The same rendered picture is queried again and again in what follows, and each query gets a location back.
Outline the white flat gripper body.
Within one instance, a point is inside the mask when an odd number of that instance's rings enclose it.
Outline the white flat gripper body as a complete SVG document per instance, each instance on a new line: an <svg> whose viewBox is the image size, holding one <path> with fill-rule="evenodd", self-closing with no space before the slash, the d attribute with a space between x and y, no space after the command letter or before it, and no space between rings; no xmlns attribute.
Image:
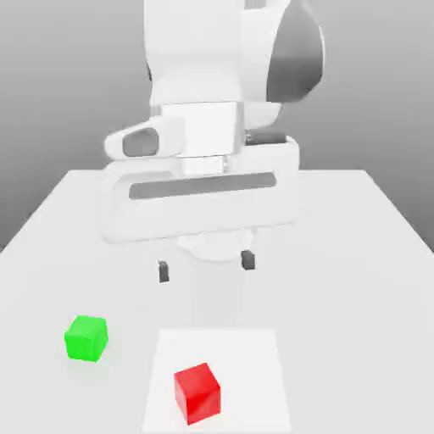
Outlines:
<svg viewBox="0 0 434 434"><path fill-rule="evenodd" d="M103 171L102 236L124 243L290 223L299 160L288 139L243 147L222 173L187 174L181 158L113 162Z"/></svg>

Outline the small green cube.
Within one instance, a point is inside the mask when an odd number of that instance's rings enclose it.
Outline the small green cube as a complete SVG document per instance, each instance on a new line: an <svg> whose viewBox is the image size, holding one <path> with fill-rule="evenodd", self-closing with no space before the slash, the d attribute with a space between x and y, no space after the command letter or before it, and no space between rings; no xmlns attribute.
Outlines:
<svg viewBox="0 0 434 434"><path fill-rule="evenodd" d="M109 341L104 318L77 315L64 333L67 355L70 359L98 362Z"/></svg>

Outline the small red cube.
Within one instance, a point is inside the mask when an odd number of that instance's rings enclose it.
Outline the small red cube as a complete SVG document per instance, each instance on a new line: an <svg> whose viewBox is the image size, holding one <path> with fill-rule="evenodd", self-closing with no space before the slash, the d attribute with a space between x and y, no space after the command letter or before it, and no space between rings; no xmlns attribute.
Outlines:
<svg viewBox="0 0 434 434"><path fill-rule="evenodd" d="M207 363L176 372L174 391L188 426L221 412L220 384Z"/></svg>

